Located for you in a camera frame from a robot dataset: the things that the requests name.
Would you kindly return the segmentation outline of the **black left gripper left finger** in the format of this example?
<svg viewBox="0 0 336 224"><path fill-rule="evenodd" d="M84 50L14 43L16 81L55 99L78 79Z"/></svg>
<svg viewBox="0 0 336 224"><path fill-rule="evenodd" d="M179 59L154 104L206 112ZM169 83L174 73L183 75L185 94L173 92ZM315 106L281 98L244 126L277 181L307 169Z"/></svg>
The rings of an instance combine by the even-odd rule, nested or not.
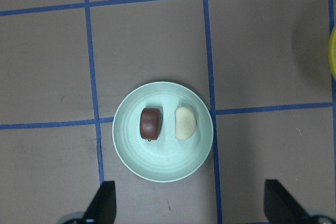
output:
<svg viewBox="0 0 336 224"><path fill-rule="evenodd" d="M114 223L117 215L116 189L114 181L103 182L85 211L84 223Z"/></svg>

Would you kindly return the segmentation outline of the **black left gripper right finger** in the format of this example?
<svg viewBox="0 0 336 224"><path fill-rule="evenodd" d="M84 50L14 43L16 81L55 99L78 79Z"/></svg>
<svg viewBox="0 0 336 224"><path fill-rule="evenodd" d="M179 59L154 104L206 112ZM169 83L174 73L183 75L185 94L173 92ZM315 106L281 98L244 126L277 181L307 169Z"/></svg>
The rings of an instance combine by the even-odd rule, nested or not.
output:
<svg viewBox="0 0 336 224"><path fill-rule="evenodd" d="M266 179L264 184L264 214L273 224L315 223L303 207L276 179Z"/></svg>

